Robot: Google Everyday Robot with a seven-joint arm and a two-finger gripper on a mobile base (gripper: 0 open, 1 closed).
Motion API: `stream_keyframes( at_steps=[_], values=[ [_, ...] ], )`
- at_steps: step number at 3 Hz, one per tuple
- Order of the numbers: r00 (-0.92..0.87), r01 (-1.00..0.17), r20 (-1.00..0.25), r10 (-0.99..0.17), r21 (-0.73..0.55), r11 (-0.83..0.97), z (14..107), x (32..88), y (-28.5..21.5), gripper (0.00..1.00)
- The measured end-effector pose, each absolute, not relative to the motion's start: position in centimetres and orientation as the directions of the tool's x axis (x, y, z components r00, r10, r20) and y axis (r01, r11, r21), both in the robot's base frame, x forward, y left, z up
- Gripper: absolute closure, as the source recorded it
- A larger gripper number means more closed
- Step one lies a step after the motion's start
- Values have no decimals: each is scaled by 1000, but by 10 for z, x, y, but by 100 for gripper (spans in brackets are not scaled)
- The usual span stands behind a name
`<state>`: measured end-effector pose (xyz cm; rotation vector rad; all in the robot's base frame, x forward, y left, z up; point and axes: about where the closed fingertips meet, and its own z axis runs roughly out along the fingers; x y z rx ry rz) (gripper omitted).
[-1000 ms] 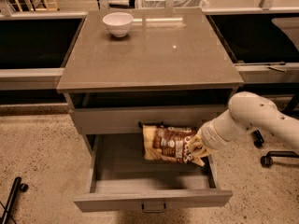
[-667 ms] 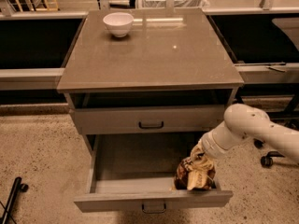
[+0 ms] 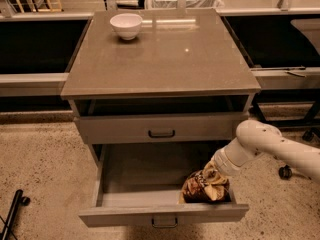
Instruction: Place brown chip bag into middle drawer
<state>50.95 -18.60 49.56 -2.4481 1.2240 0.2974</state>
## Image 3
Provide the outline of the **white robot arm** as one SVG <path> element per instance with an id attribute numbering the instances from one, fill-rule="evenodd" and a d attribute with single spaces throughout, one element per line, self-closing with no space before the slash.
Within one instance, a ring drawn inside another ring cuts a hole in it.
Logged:
<path id="1" fill-rule="evenodd" d="M 236 128 L 235 138 L 218 149 L 209 164 L 222 176 L 235 176 L 248 162 L 269 154 L 320 183 L 320 149 L 282 136 L 274 126 L 245 120 Z"/>

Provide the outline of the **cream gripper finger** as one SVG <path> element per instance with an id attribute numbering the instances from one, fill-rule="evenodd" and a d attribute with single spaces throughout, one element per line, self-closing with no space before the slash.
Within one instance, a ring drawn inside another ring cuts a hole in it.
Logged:
<path id="1" fill-rule="evenodd" d="M 209 161 L 203 169 L 203 177 L 207 186 L 207 193 L 226 193 L 229 189 L 229 179 L 221 174 L 214 162 Z"/>

